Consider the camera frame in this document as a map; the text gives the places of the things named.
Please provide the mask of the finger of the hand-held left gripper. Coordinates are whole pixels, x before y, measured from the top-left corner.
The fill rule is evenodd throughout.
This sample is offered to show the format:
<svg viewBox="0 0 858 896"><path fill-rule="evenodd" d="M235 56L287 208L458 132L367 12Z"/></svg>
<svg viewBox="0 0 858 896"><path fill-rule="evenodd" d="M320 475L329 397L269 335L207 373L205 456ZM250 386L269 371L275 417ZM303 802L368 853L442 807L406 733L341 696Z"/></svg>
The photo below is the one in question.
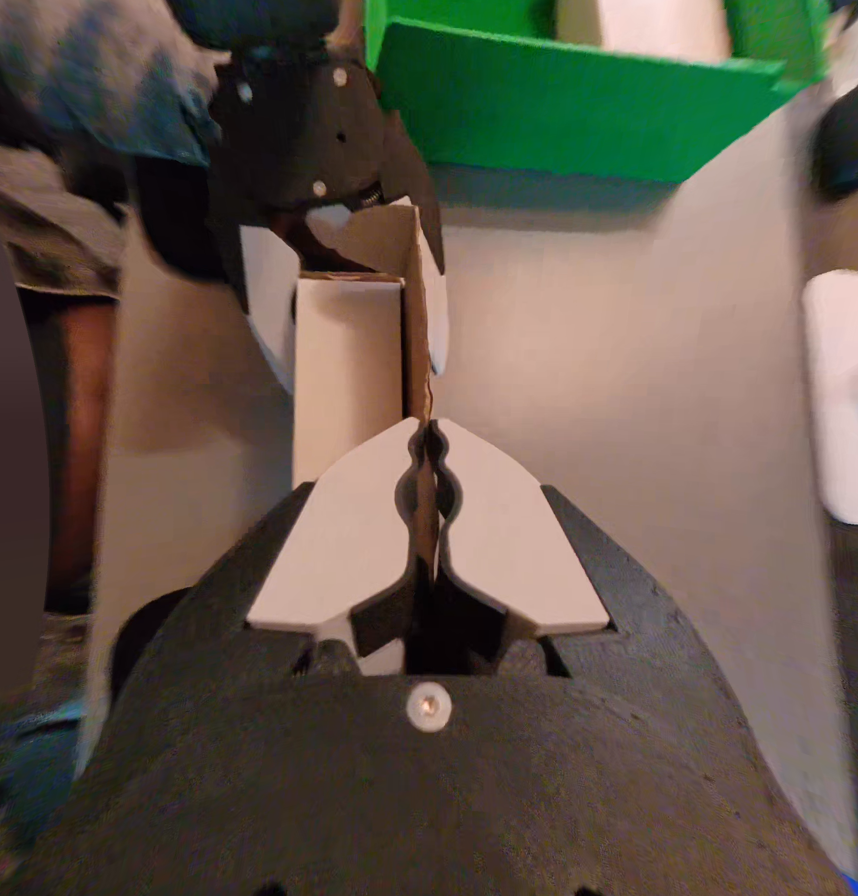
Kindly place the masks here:
<svg viewBox="0 0 858 896"><path fill-rule="evenodd" d="M293 393L298 255L271 230L242 226L249 327L279 384Z"/></svg>
<svg viewBox="0 0 858 896"><path fill-rule="evenodd" d="M432 372L444 375L448 358L449 317L446 276L439 271L432 255L422 263L426 335Z"/></svg>

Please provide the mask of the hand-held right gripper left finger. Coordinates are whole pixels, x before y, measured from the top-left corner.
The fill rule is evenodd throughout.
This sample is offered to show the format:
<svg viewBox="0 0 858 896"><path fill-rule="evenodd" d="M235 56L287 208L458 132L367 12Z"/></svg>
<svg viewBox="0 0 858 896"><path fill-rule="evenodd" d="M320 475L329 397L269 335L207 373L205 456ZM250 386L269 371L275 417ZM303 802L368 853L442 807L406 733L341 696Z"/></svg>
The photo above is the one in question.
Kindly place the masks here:
<svg viewBox="0 0 858 896"><path fill-rule="evenodd" d="M358 662L403 662L431 584L426 427L405 419L313 483L247 615L254 629L339 641Z"/></svg>

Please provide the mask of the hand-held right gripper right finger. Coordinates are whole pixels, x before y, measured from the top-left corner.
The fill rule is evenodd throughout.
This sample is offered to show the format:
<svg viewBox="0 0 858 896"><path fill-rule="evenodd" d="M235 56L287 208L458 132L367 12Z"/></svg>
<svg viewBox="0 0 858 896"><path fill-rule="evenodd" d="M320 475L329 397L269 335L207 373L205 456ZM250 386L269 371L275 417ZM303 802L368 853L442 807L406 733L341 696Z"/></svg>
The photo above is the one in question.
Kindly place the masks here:
<svg viewBox="0 0 858 896"><path fill-rule="evenodd" d="M610 615L538 479L448 419L432 421L438 571L480 639L596 633Z"/></svg>

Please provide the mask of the white cardboard box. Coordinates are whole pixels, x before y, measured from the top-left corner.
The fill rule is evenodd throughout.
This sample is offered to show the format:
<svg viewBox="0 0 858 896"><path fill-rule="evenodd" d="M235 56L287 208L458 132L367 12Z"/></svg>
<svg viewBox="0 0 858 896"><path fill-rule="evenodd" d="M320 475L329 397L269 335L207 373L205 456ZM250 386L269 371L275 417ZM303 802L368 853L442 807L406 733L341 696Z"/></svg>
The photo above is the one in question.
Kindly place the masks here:
<svg viewBox="0 0 858 896"><path fill-rule="evenodd" d="M432 255L407 201L360 211L318 234L367 273L302 273L295 295L292 484L405 419L426 427L432 365L422 263ZM431 568L438 531L431 465Z"/></svg>
<svg viewBox="0 0 858 896"><path fill-rule="evenodd" d="M569 44L680 62L722 63L732 56L719 1L557 1L554 35Z"/></svg>

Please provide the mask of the green plastic bin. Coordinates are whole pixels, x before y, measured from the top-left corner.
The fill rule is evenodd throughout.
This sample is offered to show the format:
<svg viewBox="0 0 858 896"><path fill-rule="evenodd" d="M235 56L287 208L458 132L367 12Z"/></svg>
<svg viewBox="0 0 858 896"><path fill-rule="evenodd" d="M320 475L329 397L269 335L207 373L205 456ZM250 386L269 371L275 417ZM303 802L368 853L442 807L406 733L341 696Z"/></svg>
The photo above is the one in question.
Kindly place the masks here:
<svg viewBox="0 0 858 896"><path fill-rule="evenodd" d="M681 184L826 74L827 2L722 2L732 55L553 38L553 2L364 2L381 99L432 165Z"/></svg>

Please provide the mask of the person's left forearm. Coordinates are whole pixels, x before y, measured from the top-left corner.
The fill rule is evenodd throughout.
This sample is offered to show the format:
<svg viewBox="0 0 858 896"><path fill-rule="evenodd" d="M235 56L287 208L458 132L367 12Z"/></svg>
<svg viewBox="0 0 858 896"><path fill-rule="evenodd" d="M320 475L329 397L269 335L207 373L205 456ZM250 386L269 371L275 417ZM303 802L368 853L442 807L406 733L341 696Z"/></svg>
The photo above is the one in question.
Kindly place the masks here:
<svg viewBox="0 0 858 896"><path fill-rule="evenodd" d="M209 166L226 52L197 45L161 1L0 1L0 84L54 137Z"/></svg>

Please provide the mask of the grey desk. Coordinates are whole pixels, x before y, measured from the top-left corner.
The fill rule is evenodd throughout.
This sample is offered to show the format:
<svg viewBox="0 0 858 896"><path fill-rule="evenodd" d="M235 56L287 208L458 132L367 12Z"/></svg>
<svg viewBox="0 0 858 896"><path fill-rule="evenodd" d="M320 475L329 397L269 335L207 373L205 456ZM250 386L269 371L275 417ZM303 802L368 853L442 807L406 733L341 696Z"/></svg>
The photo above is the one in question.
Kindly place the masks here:
<svg viewBox="0 0 858 896"><path fill-rule="evenodd" d="M449 349L434 408L647 568L788 796L858 879L858 595L837 592L802 337L809 89L670 191L436 168ZM291 404L221 287L131 217L79 767L112 640L291 489Z"/></svg>

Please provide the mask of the person's grey garment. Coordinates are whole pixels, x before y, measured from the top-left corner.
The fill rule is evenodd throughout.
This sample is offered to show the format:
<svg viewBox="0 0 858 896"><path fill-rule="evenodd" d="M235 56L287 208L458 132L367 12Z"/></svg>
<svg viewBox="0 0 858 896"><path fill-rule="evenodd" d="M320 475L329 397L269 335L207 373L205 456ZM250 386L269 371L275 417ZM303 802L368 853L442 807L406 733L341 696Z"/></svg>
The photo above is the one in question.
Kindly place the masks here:
<svg viewBox="0 0 858 896"><path fill-rule="evenodd" d="M99 204L70 193L37 150L0 145L0 239L18 288L117 299L125 239Z"/></svg>

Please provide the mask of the person's leg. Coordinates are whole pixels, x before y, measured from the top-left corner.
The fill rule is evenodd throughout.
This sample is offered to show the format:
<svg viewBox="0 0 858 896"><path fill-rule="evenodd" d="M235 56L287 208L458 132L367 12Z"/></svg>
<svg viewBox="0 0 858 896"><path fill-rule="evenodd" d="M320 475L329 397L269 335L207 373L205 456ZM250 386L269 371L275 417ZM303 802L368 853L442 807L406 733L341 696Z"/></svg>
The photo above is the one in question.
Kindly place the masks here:
<svg viewBox="0 0 858 896"><path fill-rule="evenodd" d="M56 315L65 361L66 434L44 603L48 613L83 615L88 611L117 311L115 300L89 297Z"/></svg>

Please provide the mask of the white document stand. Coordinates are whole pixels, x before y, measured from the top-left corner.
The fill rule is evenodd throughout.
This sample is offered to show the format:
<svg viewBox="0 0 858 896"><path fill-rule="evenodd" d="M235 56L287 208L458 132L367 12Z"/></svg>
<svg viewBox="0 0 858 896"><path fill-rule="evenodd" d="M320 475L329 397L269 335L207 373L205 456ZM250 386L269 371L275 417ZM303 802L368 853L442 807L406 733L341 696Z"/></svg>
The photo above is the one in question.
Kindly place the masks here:
<svg viewBox="0 0 858 896"><path fill-rule="evenodd" d="M833 518L858 526L858 272L815 276L802 308L817 490Z"/></svg>

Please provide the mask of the dark grey small device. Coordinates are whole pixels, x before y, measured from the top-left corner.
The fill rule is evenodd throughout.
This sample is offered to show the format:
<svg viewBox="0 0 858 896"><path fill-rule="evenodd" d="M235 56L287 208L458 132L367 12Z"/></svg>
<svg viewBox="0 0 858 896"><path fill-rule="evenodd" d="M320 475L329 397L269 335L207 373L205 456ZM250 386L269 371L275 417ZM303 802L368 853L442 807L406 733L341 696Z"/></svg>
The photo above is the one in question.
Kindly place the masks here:
<svg viewBox="0 0 858 896"><path fill-rule="evenodd" d="M816 129L813 183L826 200L858 191L858 86L838 98Z"/></svg>

